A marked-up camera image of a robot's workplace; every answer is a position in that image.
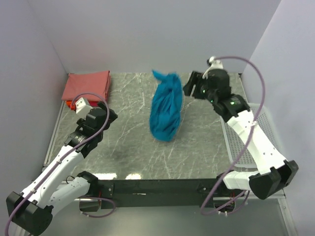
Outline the teal blue t shirt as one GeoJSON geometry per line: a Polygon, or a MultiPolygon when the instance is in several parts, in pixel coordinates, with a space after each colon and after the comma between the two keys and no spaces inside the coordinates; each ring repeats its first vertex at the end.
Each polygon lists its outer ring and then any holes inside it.
{"type": "Polygon", "coordinates": [[[162,74],[156,70],[152,73],[159,84],[151,103],[150,132],[155,139],[170,142],[181,123],[183,104],[181,79],[176,73],[162,74]]]}

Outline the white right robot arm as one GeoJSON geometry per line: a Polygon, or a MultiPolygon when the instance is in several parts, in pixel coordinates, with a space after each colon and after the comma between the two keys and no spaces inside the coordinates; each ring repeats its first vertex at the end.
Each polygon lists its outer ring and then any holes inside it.
{"type": "Polygon", "coordinates": [[[255,161],[255,172],[228,171],[220,175],[216,191],[227,196],[233,189],[248,190],[261,200],[287,187],[298,171],[271,143],[256,123],[245,99],[231,92],[230,77],[224,69],[213,69],[203,76],[193,71],[183,87],[186,96],[208,100],[214,111],[231,127],[255,161]]]}

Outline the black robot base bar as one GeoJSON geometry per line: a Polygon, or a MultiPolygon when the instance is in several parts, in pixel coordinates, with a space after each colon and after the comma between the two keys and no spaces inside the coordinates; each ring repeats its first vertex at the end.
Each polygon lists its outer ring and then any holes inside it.
{"type": "Polygon", "coordinates": [[[83,198],[111,199],[117,207],[201,206],[216,178],[100,180],[83,198]]]}

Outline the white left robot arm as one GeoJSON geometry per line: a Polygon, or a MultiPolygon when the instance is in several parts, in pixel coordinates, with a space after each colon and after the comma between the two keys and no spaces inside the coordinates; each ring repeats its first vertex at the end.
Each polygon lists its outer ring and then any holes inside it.
{"type": "Polygon", "coordinates": [[[63,187],[59,185],[97,147],[103,132],[118,116],[106,102],[99,102],[93,108],[86,99],[80,98],[75,108],[79,116],[78,126],[55,159],[21,193],[11,192],[6,199],[9,222],[32,236],[41,235],[53,217],[73,200],[83,196],[100,197],[98,178],[86,171],[79,173],[71,183],[63,187]]]}

